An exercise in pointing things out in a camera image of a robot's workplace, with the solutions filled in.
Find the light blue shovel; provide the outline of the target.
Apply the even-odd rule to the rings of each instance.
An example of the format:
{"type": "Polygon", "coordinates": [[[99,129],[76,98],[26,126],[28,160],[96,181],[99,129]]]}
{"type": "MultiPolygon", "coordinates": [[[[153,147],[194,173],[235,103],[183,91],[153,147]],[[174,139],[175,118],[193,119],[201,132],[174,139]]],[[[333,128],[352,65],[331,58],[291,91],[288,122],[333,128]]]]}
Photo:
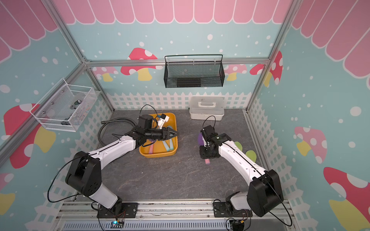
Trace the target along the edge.
{"type": "Polygon", "coordinates": [[[173,145],[173,141],[172,139],[169,139],[169,143],[170,143],[170,150],[174,150],[174,145],[173,145]]]}
{"type": "Polygon", "coordinates": [[[162,143],[163,143],[166,151],[169,152],[170,151],[170,147],[168,146],[168,144],[166,143],[166,141],[162,141],[162,143]]]}

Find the purple shovel pink handle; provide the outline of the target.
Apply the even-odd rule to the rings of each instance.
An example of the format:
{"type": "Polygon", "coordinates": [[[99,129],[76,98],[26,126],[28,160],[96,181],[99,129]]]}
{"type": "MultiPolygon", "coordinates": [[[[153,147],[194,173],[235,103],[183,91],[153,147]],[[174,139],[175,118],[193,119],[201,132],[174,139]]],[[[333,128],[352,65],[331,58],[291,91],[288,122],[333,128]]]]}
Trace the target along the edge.
{"type": "Polygon", "coordinates": [[[153,154],[153,151],[154,151],[154,143],[155,143],[155,141],[153,141],[152,144],[149,146],[149,151],[148,151],[149,154],[153,154]]]}
{"type": "MultiPolygon", "coordinates": [[[[204,140],[203,140],[203,136],[202,136],[201,133],[198,135],[198,144],[199,144],[199,146],[204,146],[204,140]]],[[[205,164],[206,165],[209,165],[210,164],[210,160],[209,159],[205,159],[205,164]]]]}

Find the green shovel wooden handle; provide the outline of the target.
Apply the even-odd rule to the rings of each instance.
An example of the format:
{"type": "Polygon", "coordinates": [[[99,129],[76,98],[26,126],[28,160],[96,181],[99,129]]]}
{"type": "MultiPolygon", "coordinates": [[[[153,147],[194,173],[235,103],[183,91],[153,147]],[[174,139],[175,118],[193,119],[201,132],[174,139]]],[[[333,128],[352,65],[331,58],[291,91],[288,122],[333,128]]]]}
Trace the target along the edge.
{"type": "Polygon", "coordinates": [[[236,142],[235,142],[235,145],[236,145],[236,146],[238,147],[238,149],[240,149],[241,151],[243,150],[242,145],[241,145],[241,143],[240,143],[240,142],[236,141],[236,142]]]}
{"type": "Polygon", "coordinates": [[[245,155],[252,161],[252,162],[256,162],[257,160],[257,154],[254,150],[248,150],[245,155]]]}

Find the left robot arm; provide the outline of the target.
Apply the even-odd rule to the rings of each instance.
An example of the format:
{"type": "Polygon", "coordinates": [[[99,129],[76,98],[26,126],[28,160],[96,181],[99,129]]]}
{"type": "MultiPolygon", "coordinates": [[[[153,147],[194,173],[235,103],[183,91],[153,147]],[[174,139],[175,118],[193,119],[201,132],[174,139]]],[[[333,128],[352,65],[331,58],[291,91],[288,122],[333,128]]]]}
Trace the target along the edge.
{"type": "Polygon", "coordinates": [[[124,211],[122,199],[102,183],[101,171],[126,153],[145,146],[147,140],[166,141],[177,137],[176,130],[161,124],[162,118],[156,121],[160,127],[153,128],[154,120],[151,115],[140,116],[136,126],[111,144],[89,153],[81,151],[75,154],[66,184],[106,208],[110,214],[119,216],[124,211]]]}

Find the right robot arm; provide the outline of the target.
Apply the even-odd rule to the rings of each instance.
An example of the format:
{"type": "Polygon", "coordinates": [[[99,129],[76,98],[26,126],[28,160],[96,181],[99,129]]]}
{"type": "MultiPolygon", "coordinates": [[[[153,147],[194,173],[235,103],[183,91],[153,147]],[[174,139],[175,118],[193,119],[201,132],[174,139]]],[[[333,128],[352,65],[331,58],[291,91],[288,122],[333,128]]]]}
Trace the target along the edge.
{"type": "Polygon", "coordinates": [[[269,213],[284,200],[279,175],[253,162],[225,133],[216,133],[209,125],[201,131],[203,146],[199,147],[203,159],[222,157],[243,177],[248,185],[246,193],[236,192],[225,199],[229,212],[251,210],[259,217],[269,213]]]}

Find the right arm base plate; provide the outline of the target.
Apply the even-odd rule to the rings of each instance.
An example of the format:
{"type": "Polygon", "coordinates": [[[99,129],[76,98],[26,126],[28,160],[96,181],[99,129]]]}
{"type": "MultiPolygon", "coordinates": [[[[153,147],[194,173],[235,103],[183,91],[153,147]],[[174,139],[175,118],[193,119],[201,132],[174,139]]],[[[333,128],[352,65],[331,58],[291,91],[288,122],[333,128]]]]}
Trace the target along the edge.
{"type": "Polygon", "coordinates": [[[213,212],[215,218],[251,218],[253,217],[252,211],[249,209],[236,210],[228,202],[220,200],[213,201],[213,212]]]}

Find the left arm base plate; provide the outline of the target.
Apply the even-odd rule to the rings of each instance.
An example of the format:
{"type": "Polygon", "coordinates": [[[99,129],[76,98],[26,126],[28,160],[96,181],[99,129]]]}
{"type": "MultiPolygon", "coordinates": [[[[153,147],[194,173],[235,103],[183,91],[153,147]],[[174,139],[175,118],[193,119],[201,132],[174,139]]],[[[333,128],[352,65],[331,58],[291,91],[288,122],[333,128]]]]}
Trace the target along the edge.
{"type": "Polygon", "coordinates": [[[135,218],[138,205],[138,203],[118,203],[110,209],[99,205],[97,218],[135,218]]]}

